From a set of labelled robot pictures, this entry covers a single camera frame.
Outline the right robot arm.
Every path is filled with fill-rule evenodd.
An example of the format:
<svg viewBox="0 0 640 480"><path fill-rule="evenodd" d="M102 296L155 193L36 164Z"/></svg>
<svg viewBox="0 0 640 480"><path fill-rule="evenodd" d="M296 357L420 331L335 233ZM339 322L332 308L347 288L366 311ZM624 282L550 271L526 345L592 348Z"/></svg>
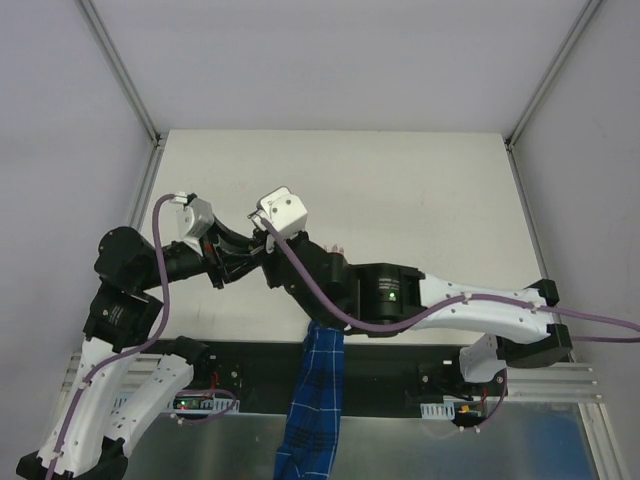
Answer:
<svg viewBox="0 0 640 480"><path fill-rule="evenodd" d="M515 291L482 290L414 267L350 264L304 232L286 238L267 226L255 236L264 245L256 261L268 285L284 288L323 326L369 337L426 329L479 334L450 369L451 385L461 394L473 394L507 367L545 368L573 349L568 328L553 318L557 300L550 281Z"/></svg>

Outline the blue plaid sleeve forearm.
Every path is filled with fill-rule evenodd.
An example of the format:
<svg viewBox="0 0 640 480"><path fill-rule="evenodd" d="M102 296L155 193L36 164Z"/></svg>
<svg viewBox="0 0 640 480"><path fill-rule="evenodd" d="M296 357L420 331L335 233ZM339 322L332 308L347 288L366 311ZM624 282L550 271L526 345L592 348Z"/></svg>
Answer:
<svg viewBox="0 0 640 480"><path fill-rule="evenodd" d="M344 364L342 332L311 322L275 456L275 479L330 477L340 438Z"/></svg>

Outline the person's hand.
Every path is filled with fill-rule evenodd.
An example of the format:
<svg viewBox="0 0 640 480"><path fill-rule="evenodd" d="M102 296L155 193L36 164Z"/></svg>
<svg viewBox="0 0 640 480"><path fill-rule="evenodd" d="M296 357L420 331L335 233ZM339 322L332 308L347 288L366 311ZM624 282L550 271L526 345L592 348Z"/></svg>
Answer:
<svg viewBox="0 0 640 480"><path fill-rule="evenodd" d="M324 246L324 249L328 253L336 253L336 254L339 254L339 255L343 255L344 254L344 248L339 246L339 245L337 245L337 244L334 244L332 246Z"/></svg>

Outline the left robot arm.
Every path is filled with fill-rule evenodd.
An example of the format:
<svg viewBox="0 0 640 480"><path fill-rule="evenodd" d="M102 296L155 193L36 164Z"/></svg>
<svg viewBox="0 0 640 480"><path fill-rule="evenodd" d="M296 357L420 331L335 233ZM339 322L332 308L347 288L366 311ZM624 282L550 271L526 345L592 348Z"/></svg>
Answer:
<svg viewBox="0 0 640 480"><path fill-rule="evenodd" d="M120 479L153 421L172 404L195 410L216 396L226 410L209 347L185 336L166 344L151 375L121 406L114 404L129 369L168 323L171 282L205 274L221 289L258 267L263 247L220 222L191 243L162 245L131 227L104 235L94 269L101 285L91 302L75 378L45 444L22 457L23 479Z"/></svg>

